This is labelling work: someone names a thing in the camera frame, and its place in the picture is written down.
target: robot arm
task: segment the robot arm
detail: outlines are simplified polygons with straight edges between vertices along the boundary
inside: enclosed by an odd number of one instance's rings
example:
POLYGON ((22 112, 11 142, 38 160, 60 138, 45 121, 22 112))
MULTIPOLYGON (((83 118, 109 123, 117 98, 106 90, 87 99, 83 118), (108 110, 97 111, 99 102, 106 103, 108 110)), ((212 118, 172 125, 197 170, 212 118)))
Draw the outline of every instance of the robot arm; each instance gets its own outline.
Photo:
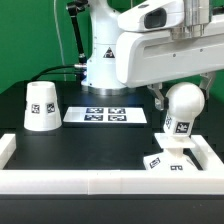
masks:
POLYGON ((118 80, 147 85, 163 101, 160 83, 201 74, 208 98, 215 71, 224 68, 224 13, 213 15, 211 7, 209 0, 148 0, 121 14, 118 80))

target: black cable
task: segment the black cable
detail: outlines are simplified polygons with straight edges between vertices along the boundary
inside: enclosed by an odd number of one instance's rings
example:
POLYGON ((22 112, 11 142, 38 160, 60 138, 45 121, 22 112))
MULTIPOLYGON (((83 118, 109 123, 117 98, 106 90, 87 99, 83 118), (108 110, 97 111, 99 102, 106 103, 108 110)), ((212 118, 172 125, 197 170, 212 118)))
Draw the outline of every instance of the black cable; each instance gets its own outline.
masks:
POLYGON ((55 66, 55 67, 47 68, 47 69, 43 70, 42 72, 40 72, 39 74, 35 75, 31 79, 31 81, 36 81, 37 79, 39 79, 42 75, 46 74, 47 72, 55 71, 55 70, 59 70, 59 69, 65 69, 65 68, 74 68, 74 65, 60 65, 60 66, 55 66))

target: white robot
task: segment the white robot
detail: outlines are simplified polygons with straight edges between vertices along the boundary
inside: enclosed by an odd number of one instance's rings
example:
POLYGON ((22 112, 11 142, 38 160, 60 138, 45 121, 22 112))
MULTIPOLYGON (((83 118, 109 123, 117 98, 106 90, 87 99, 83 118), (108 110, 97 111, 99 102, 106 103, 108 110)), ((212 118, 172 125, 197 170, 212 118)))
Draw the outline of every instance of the white robot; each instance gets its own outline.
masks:
POLYGON ((93 27, 93 54, 82 85, 103 95, 148 86, 156 108, 169 110, 165 133, 155 134, 164 152, 145 157, 146 169, 195 170, 183 149, 194 147, 189 138, 194 118, 215 72, 224 68, 223 8, 213 10, 211 0, 148 0, 119 14, 106 0, 77 2, 89 3, 93 27), (162 82, 197 74, 200 88, 181 83, 167 97, 161 94, 162 82))
MULTIPOLYGON (((165 133, 155 134, 163 153, 145 157, 146 169, 197 170, 183 149, 195 148, 189 138, 194 118, 209 97, 215 71, 224 68, 223 9, 212 10, 210 0, 148 0, 120 15, 118 24, 125 30, 117 41, 118 80, 131 88, 147 85, 157 109, 169 108, 165 133), (162 82, 196 74, 202 76, 203 92, 180 83, 168 91, 167 98, 161 94, 162 82)), ((203 144, 199 148, 195 154, 208 152, 203 144)), ((209 154, 197 159, 201 164, 211 162, 209 154)))
MULTIPOLYGON (((87 75, 82 81, 84 91, 99 95, 121 95, 130 91, 116 77, 116 42, 123 30, 118 27, 120 13, 112 9, 107 0, 74 0, 67 5, 72 20, 78 12, 89 7, 92 22, 92 55, 87 60, 87 75)), ((77 24, 74 27, 78 48, 81 41, 77 35, 77 24)))

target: white plastic casing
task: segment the white plastic casing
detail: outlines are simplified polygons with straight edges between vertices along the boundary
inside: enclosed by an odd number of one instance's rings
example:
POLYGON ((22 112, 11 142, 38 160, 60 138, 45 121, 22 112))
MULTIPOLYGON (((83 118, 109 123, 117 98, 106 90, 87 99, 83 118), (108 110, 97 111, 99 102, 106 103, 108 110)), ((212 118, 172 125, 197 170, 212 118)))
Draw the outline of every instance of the white plastic casing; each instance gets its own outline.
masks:
POLYGON ((204 35, 174 41, 171 31, 124 32, 117 41, 118 80, 133 88, 224 68, 224 15, 212 17, 204 35))
POLYGON ((148 0, 122 13, 118 17, 118 26, 125 31, 147 32, 166 29, 179 25, 184 20, 183 0, 148 0), (144 25, 145 16, 156 9, 166 11, 166 24, 163 27, 147 29, 144 25))
POLYGON ((96 89, 125 88, 116 77, 116 42, 123 32, 117 25, 120 14, 105 0, 90 0, 90 15, 93 33, 92 55, 87 61, 87 78, 84 86, 96 89))

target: white foam frame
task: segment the white foam frame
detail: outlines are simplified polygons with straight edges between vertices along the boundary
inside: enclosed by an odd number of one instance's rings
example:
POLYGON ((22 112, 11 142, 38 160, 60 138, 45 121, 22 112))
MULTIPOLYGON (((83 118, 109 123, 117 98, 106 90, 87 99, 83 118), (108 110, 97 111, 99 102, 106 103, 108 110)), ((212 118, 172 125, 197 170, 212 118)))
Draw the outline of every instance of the white foam frame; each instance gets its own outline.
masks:
MULTIPOLYGON (((193 154, 203 167, 197 172, 146 170, 1 170, 0 194, 224 194, 224 165, 202 136, 192 136, 193 154)), ((0 140, 0 159, 8 161, 15 135, 0 140)))

